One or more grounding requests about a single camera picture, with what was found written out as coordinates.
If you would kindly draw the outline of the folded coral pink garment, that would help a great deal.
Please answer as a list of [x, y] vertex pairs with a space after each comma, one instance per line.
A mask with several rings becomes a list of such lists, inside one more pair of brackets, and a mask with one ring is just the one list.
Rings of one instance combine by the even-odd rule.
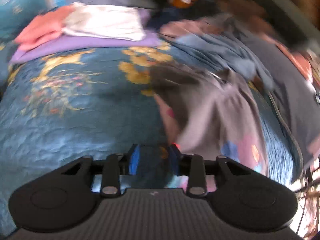
[[74, 5], [65, 5], [46, 14], [37, 15], [15, 38], [22, 51], [32, 50], [62, 34], [64, 19], [75, 10]]

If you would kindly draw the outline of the light blue garment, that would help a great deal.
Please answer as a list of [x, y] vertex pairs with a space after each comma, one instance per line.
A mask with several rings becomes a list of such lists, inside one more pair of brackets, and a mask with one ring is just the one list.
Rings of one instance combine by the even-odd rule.
[[274, 88], [273, 78], [263, 63], [229, 32], [221, 35], [183, 35], [171, 41], [171, 44], [216, 71], [231, 69], [249, 81], [259, 77], [266, 90]]

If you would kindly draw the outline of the grey printed sofa cover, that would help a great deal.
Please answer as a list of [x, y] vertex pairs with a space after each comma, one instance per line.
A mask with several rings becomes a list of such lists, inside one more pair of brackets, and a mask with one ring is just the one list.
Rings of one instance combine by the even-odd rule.
[[294, 137], [303, 164], [319, 155], [319, 104], [312, 83], [276, 47], [283, 44], [291, 53], [319, 57], [319, 0], [198, 0], [179, 9], [168, 0], [68, 0], [87, 5], [121, 5], [152, 9], [151, 23], [160, 27], [172, 19], [196, 19], [227, 12], [234, 21], [233, 33], [270, 72], [274, 101]]

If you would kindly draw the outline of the folded purple garment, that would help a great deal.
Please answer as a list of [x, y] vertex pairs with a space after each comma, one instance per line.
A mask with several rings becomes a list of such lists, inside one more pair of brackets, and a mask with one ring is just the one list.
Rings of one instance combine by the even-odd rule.
[[155, 32], [148, 29], [144, 29], [144, 32], [146, 36], [141, 41], [61, 35], [29, 51], [15, 49], [7, 54], [7, 61], [13, 64], [26, 63], [50, 54], [85, 48], [156, 47], [160, 45], [160, 39]]

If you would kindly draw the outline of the grey garment with pink cuffs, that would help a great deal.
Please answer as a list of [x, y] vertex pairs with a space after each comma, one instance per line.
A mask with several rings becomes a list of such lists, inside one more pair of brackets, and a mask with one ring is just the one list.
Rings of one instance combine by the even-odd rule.
[[259, 110], [242, 76], [178, 63], [158, 64], [149, 73], [169, 144], [207, 160], [224, 155], [269, 175]]

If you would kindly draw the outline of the blue cartoon police cushion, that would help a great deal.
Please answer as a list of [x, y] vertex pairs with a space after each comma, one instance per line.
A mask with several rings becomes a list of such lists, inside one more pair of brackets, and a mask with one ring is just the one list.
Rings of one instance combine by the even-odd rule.
[[66, 0], [1, 0], [1, 40], [15, 39], [34, 17], [66, 4]]

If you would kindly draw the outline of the blue floral quilted blanket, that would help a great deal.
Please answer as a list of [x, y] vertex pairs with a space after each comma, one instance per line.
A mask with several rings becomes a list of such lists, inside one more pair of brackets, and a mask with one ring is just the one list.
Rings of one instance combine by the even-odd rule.
[[169, 43], [67, 51], [9, 67], [1, 99], [1, 239], [15, 230], [13, 191], [83, 155], [103, 159], [165, 140], [149, 67], [209, 65]]

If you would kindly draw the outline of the folded white garment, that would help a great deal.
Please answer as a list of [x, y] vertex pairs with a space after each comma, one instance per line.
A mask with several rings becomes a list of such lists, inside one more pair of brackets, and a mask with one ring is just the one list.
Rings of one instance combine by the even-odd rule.
[[74, 11], [63, 20], [69, 36], [141, 41], [146, 33], [137, 9], [116, 5], [73, 3]]

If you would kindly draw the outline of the pink cloth under plush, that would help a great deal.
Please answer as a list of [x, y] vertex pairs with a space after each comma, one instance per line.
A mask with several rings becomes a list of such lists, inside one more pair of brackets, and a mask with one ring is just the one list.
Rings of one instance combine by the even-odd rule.
[[171, 21], [161, 26], [159, 34], [174, 40], [189, 34], [219, 34], [221, 31], [222, 28], [215, 25], [212, 18], [205, 17], [197, 20]]

